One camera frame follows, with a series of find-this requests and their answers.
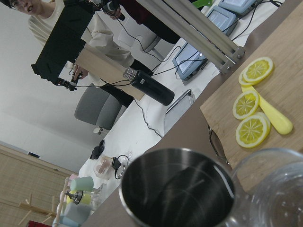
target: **black water bottle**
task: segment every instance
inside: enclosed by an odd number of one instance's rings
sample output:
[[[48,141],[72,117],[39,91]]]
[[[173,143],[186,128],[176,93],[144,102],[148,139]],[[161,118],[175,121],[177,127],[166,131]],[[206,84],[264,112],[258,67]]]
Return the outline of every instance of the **black water bottle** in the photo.
[[[141,70],[127,68],[123,77],[128,79],[131,82],[131,85],[136,89],[142,91],[163,105],[169,105],[175,97],[173,91],[169,90]]]

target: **blue device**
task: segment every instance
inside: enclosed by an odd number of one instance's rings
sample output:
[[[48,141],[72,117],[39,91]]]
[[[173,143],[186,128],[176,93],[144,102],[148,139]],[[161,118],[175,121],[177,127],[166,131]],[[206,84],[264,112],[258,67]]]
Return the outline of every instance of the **blue device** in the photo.
[[[252,11],[262,0],[221,0],[219,6],[239,16]]]
[[[230,35],[237,25],[237,16],[218,6],[214,6],[206,16],[226,35]],[[207,59],[192,45],[185,43],[172,62],[181,80],[189,80],[204,68]]]

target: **brown table surface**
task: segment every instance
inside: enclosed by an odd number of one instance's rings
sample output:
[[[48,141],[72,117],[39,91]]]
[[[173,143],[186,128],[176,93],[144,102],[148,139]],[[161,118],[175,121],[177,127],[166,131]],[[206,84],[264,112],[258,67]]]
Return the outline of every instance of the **brown table surface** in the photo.
[[[245,55],[229,74],[217,75],[207,85],[193,105],[172,127],[172,129],[147,152],[162,148],[190,148],[211,158],[217,159],[208,138],[208,124],[202,115],[200,106],[222,85],[225,80],[254,52],[254,50],[277,28],[277,26],[295,9],[300,0],[288,0],[258,26],[248,37],[244,46]],[[83,227],[135,227],[135,223],[124,210],[118,189],[89,217]]]

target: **yellow plastic spoon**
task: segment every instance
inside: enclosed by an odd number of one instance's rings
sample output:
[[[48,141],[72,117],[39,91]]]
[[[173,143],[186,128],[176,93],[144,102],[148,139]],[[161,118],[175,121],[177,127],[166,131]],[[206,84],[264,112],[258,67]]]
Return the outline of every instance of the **yellow plastic spoon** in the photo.
[[[253,86],[241,86],[241,88],[242,92],[248,90],[253,90],[257,92]],[[274,108],[271,104],[269,104],[269,102],[267,102],[259,93],[258,95],[260,97],[259,106],[266,114],[266,116],[268,117],[274,128],[277,130],[277,132],[282,135],[290,133],[293,129],[293,124],[291,123],[291,121],[282,113],[280,113],[276,108]]]

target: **gray office chair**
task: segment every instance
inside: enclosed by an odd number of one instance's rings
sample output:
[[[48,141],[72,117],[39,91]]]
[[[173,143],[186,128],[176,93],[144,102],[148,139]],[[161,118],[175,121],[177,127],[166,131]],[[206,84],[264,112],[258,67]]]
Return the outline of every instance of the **gray office chair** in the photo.
[[[99,127],[101,134],[103,129],[110,130],[126,108],[110,95],[98,87],[88,87],[83,93],[75,110],[75,118]]]

